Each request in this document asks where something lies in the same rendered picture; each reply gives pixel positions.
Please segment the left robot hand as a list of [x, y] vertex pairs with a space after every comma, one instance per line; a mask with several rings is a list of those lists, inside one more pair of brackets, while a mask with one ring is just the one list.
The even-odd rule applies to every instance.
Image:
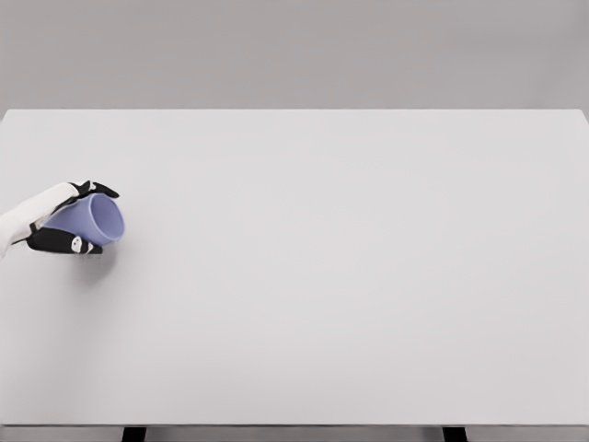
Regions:
[[96, 181], [60, 182], [49, 189], [29, 197], [13, 210], [20, 221], [18, 241], [36, 251], [56, 254], [101, 255], [103, 247], [94, 245], [75, 234], [44, 227], [44, 223], [60, 209], [88, 197], [102, 193], [111, 199], [120, 195], [108, 186]]

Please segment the lavender blue cup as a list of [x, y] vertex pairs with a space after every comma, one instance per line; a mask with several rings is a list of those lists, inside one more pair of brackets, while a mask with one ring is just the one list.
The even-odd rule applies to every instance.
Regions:
[[98, 246], [122, 238], [125, 224], [119, 206], [102, 193], [69, 204], [52, 215], [43, 225], [75, 234]]

